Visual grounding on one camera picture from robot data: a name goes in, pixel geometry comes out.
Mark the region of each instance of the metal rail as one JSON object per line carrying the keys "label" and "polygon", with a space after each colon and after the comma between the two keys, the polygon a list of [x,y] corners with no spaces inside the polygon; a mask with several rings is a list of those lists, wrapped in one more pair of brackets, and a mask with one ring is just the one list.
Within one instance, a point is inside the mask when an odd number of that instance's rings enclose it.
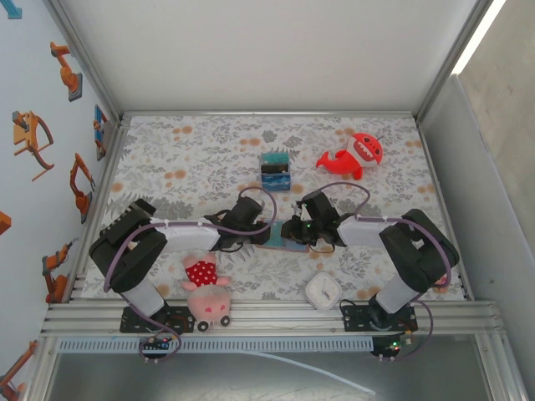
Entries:
{"label": "metal rail", "polygon": [[[185,306],[185,301],[169,301],[171,306]],[[435,322],[434,334],[478,334],[500,332],[503,321],[494,302],[428,302]],[[120,319],[126,304],[119,300],[90,300],[50,306],[43,323],[43,337],[126,336],[119,331]],[[426,334],[430,319],[426,310],[416,304],[419,331]],[[232,324],[215,327],[207,333],[193,332],[191,336],[323,336],[370,335],[370,332],[345,332],[338,309],[318,311],[308,302],[234,302]],[[373,335],[388,335],[373,332]]]}

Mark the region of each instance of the pig toy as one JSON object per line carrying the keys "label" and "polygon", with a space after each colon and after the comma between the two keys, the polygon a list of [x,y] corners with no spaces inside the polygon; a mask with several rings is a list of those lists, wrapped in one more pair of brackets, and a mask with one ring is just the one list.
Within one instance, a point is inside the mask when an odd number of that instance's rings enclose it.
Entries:
{"label": "pig toy", "polygon": [[214,322],[219,322],[223,327],[228,326],[231,323],[231,294],[225,286],[231,283],[231,278],[217,276],[216,257],[211,253],[201,260],[186,256],[182,263],[190,281],[181,282],[181,286],[191,291],[187,306],[199,322],[199,331],[205,332]]}

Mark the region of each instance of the white wall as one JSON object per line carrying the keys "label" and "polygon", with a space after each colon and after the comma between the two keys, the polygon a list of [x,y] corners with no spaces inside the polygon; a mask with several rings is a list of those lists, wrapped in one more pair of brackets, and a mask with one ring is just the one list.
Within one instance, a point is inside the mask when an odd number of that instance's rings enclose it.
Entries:
{"label": "white wall", "polygon": [[[53,255],[63,244],[80,237],[79,211],[69,188],[69,172],[74,152],[80,153],[99,183],[104,160],[95,157],[93,117],[98,103],[87,80],[83,97],[70,103],[67,88],[59,77],[59,62],[50,54],[50,41],[64,41],[45,6],[34,0],[17,0],[23,19],[8,20],[0,9],[0,211],[11,216],[13,226],[0,235],[0,375],[35,339],[47,309],[47,293],[41,258]],[[79,66],[66,56],[74,72]],[[32,110],[50,128],[54,144],[42,152],[55,166],[41,178],[31,179],[41,170],[37,161],[24,152],[14,156],[21,145],[13,144],[12,112]],[[44,134],[38,129],[40,143]],[[80,173],[79,188],[89,191]],[[69,261],[61,268],[69,271],[79,243],[71,248]]]}
{"label": "white wall", "polygon": [[535,260],[457,76],[450,77],[421,129],[472,291],[478,300],[497,301],[535,398]]}
{"label": "white wall", "polygon": [[61,0],[123,110],[416,111],[475,0]]}

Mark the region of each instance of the aluminum frame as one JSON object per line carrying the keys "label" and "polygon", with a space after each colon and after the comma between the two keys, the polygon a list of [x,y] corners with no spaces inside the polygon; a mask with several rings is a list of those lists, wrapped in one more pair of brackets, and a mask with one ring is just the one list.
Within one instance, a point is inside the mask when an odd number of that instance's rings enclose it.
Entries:
{"label": "aluminum frame", "polygon": [[[172,306],[185,302],[170,302]],[[526,390],[512,356],[500,312],[494,302],[428,302],[435,318],[436,335],[471,335],[481,359],[490,399],[527,400]],[[52,305],[39,339],[38,355],[30,369],[33,380],[22,401],[44,401],[54,381],[59,344],[62,338],[136,338],[142,334],[118,331],[125,303],[114,300]],[[415,306],[420,323],[416,335],[426,335],[429,317]],[[208,333],[188,333],[185,338],[234,337],[360,337],[381,332],[345,332],[338,310],[317,311],[307,302],[236,302],[232,305],[230,327]]]}
{"label": "aluminum frame", "polygon": [[[221,114],[270,114],[270,115],[336,115],[336,116],[380,116],[409,117],[410,113],[360,113],[342,112],[127,112],[121,126],[117,129],[110,152],[106,160],[104,175],[96,196],[96,207],[90,217],[88,229],[82,240],[80,254],[72,279],[66,289],[65,301],[69,303],[50,306],[43,323],[40,342],[43,351],[35,361],[34,380],[23,400],[45,400],[47,388],[54,380],[59,340],[65,337],[141,337],[136,334],[119,332],[120,317],[125,307],[121,300],[83,299],[81,292],[84,285],[84,271],[88,261],[87,250],[98,235],[99,224],[104,214],[104,205],[110,192],[115,170],[119,164],[120,148],[125,141],[125,133],[130,127],[134,115],[221,115]],[[436,186],[436,193],[441,203],[441,211],[450,238],[456,244],[451,221],[444,204],[440,183],[436,177],[432,160],[429,156],[425,138],[420,134],[425,157],[431,169],[431,176]],[[460,263],[459,272],[465,286],[468,299],[473,299],[465,267]],[[170,301],[172,306],[186,305],[185,301]],[[435,319],[435,335],[473,335],[477,350],[481,356],[482,372],[487,377],[489,394],[496,400],[527,399],[522,378],[505,334],[502,318],[495,302],[428,302]],[[429,330],[429,317],[426,310],[415,305],[415,313],[420,324],[417,335],[426,335]],[[286,337],[286,336],[364,336],[387,335],[382,332],[345,332],[342,318],[337,309],[320,312],[308,302],[234,302],[231,309],[232,325],[216,328],[208,333],[188,333],[186,337],[209,336],[223,337]]]}
{"label": "aluminum frame", "polygon": [[[104,107],[110,112],[110,118],[118,124],[122,117],[123,110],[116,99],[106,88],[105,82],[98,69],[91,60],[90,54],[84,46],[82,38],[77,33],[77,28],[73,24],[68,13],[61,4],[61,0],[43,0],[54,21],[71,48],[73,54],[80,63],[81,68],[87,75],[95,92],[102,100]],[[440,92],[443,84],[453,69],[455,62],[460,57],[470,36],[481,21],[492,0],[477,0],[471,15],[466,20],[463,29],[460,31],[454,45],[446,56],[435,81],[430,87],[420,110],[417,113],[418,120],[422,120],[429,110],[432,102]],[[57,361],[57,351],[59,338],[67,335],[87,334],[110,336],[121,335],[117,333],[119,326],[120,311],[124,303],[115,300],[90,300],[79,299],[79,285],[83,284],[83,272],[87,264],[87,250],[92,240],[95,238],[99,222],[104,213],[105,199],[110,191],[115,168],[118,164],[118,149],[123,143],[125,131],[128,129],[132,115],[184,115],[184,114],[329,114],[329,115],[367,115],[386,116],[387,113],[358,113],[358,112],[129,112],[125,113],[125,120],[121,127],[115,132],[113,144],[110,146],[109,155],[106,160],[104,176],[99,193],[96,196],[92,216],[90,216],[88,229],[83,238],[79,255],[74,271],[70,275],[68,286],[65,292],[64,301],[69,304],[52,305],[48,310],[47,317],[43,324],[43,333],[39,339],[39,348],[36,358],[30,366],[30,376],[32,382],[28,386],[28,391],[22,396],[22,401],[44,401],[47,397],[47,389],[54,380],[54,367]],[[425,155],[430,164],[433,180],[436,185],[437,194],[441,201],[443,214],[447,229],[451,239],[456,243],[447,210],[444,205],[440,191],[440,185],[436,178],[436,173],[432,167],[431,158],[427,150],[426,143],[422,136]],[[471,289],[466,278],[463,265],[460,265],[461,279],[466,286],[466,290],[471,296]],[[493,302],[429,302],[431,311],[436,317],[436,333],[439,335],[449,334],[472,334],[475,336],[476,345],[481,355],[481,365],[487,376],[489,394],[496,400],[526,400],[527,395],[523,387],[522,379],[517,369],[516,362],[512,356],[507,335],[503,331],[502,320],[499,311]],[[226,328],[221,331],[214,331],[206,334],[212,336],[221,335],[311,335],[311,332],[324,335],[359,335],[363,333],[342,333],[343,324],[337,311],[319,312],[315,311],[306,302],[270,302],[260,305],[259,302],[240,303],[235,302],[232,306],[232,318],[234,323],[231,329]],[[429,318],[425,316],[420,307],[415,310],[420,324],[424,323],[418,334],[425,334],[426,325]]]}

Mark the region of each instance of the white alarm clock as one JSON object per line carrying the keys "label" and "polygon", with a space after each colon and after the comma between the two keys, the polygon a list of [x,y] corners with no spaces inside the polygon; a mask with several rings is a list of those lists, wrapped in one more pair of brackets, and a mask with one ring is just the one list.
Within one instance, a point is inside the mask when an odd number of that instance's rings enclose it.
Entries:
{"label": "white alarm clock", "polygon": [[316,309],[326,311],[342,297],[342,287],[327,273],[318,273],[308,282],[305,293]]}

